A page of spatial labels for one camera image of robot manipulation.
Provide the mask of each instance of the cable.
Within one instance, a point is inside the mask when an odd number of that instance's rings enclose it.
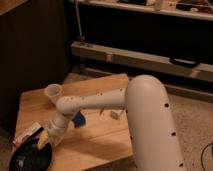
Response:
[[[203,150],[202,150],[202,152],[201,152],[201,156],[200,156],[201,167],[202,167],[203,171],[206,171],[206,169],[205,169],[205,167],[204,167],[204,163],[203,163],[203,155],[204,155],[205,150],[206,150],[209,146],[212,146],[212,157],[213,157],[213,143],[209,143],[209,144],[207,144],[207,145],[203,148]]]

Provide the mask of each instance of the black bowl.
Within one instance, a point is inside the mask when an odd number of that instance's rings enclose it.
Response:
[[[9,171],[45,171],[52,160],[52,148],[47,144],[37,149],[38,139],[30,139],[22,144],[12,155]]]

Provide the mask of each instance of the wooden table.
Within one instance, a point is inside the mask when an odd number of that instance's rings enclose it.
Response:
[[[63,85],[63,95],[90,95],[128,84],[125,74],[102,77]],[[20,100],[16,133],[39,122],[45,125],[55,112],[55,107],[44,96],[43,89],[24,92]],[[131,142],[123,114],[118,120],[110,117],[110,111],[82,110],[86,126],[66,133],[60,146],[53,149],[50,170],[85,170],[132,155]]]

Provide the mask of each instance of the paper cup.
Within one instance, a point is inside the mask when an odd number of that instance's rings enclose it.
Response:
[[[53,104],[56,104],[62,95],[62,87],[59,84],[50,84],[44,89],[44,94]]]

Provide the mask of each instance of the white robotic arm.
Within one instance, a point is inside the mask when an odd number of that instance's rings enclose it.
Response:
[[[40,138],[38,148],[51,137],[64,134],[69,121],[81,109],[125,108],[138,170],[185,170],[166,90],[152,76],[138,76],[126,89],[91,96],[65,96],[57,101],[56,108],[57,113],[46,129],[47,136]]]

